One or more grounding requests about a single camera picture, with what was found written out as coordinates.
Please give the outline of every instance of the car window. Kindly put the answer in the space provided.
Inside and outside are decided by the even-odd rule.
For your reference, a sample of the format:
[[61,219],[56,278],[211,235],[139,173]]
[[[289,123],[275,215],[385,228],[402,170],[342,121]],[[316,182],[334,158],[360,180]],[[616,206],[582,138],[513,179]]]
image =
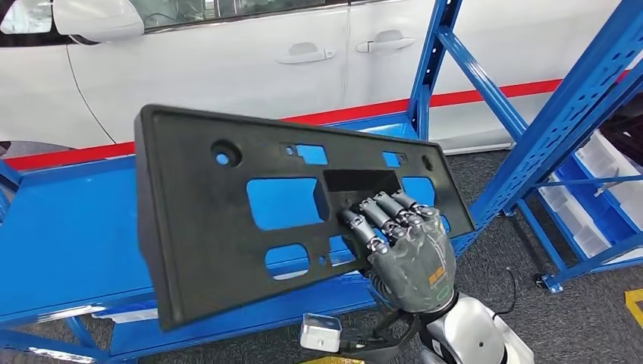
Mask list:
[[52,30],[52,2],[15,0],[0,23],[3,34],[38,34]]
[[146,30],[332,5],[347,0],[131,0]]

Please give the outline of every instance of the robot finger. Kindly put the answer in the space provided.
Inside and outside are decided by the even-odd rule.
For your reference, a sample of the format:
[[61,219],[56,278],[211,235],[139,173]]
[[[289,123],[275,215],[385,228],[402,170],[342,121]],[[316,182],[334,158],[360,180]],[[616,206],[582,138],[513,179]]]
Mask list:
[[391,244],[406,236],[406,229],[398,224],[392,217],[379,208],[378,204],[371,198],[363,200],[359,204],[359,211],[373,223]]
[[408,209],[414,214],[422,217],[425,221],[429,221],[434,224],[441,224],[440,210],[435,207],[423,205],[415,201],[411,196],[402,192],[402,190],[398,190],[396,193],[391,195],[391,197],[400,205],[404,206],[405,209]]
[[356,214],[349,209],[343,209],[339,212],[339,216],[348,225],[358,242],[365,244],[374,253],[388,253],[388,244],[377,236],[363,215]]
[[376,194],[373,197],[373,200],[390,217],[392,217],[395,221],[402,224],[402,226],[420,225],[422,222],[424,222],[422,218],[420,218],[417,214],[409,210],[406,210],[404,206],[402,206],[401,204],[398,203],[398,201],[388,196],[384,191]]

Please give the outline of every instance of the gray carpet floor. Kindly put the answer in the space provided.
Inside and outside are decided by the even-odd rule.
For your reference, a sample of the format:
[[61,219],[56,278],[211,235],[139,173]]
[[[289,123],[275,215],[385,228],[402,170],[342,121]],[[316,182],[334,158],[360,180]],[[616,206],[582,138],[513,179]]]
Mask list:
[[[485,183],[506,157],[506,152],[487,152],[449,157],[460,192],[468,202],[482,192]],[[538,220],[565,259],[573,254],[546,212],[530,201]],[[548,293],[537,288],[534,273],[552,273],[554,267],[520,214],[496,218],[458,260],[459,289],[495,310],[511,304],[512,282],[503,272],[511,267],[516,276],[516,309],[503,319],[531,347],[537,363],[641,363],[643,328],[625,308],[623,292],[643,288],[643,266],[607,271],[576,278],[564,291]],[[111,325],[84,318],[99,345],[106,347]],[[344,327],[367,327],[376,323],[374,309],[343,315]],[[22,328],[46,337],[71,339],[60,322]],[[297,342],[298,326],[264,331],[186,350],[142,358],[143,363],[283,363],[314,359]],[[414,340],[395,363],[418,363],[419,342]],[[1,363],[52,362],[23,354],[0,355]]]

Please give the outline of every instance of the red stripe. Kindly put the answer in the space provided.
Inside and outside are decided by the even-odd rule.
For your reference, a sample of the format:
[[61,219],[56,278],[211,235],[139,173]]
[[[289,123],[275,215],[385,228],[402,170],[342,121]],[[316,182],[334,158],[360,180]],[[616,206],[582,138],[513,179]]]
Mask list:
[[[539,93],[553,92],[561,80],[547,80],[518,85],[502,86],[500,90],[506,97],[517,97],[535,95]],[[469,102],[483,101],[478,91],[459,91],[456,93],[443,93],[433,95],[429,102],[430,107],[466,104]],[[341,110],[325,111],[317,114],[301,115],[285,118],[298,124],[324,125],[348,121],[360,118],[368,118],[377,115],[393,114],[406,110],[409,100],[396,100],[381,102],[373,105],[357,106],[355,108],[344,108]],[[55,167],[57,165],[71,165],[95,161],[104,158],[118,157],[120,155],[134,154],[134,142],[111,144],[108,146],[94,146],[91,148],[74,149],[64,152],[53,152],[38,155],[27,155],[24,157],[7,158],[5,162],[18,171]]]

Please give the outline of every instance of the car door handle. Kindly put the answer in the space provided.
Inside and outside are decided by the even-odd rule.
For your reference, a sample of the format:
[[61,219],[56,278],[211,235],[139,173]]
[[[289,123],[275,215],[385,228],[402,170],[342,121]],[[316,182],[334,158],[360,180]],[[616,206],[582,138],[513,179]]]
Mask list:
[[277,58],[281,64],[302,64],[317,61],[325,61],[335,56],[332,48],[317,48],[315,43],[302,42],[294,44],[288,50],[288,54]]
[[355,46],[359,53],[377,53],[402,49],[412,45],[416,40],[403,36],[399,30],[384,30],[375,36],[375,40],[367,40]]

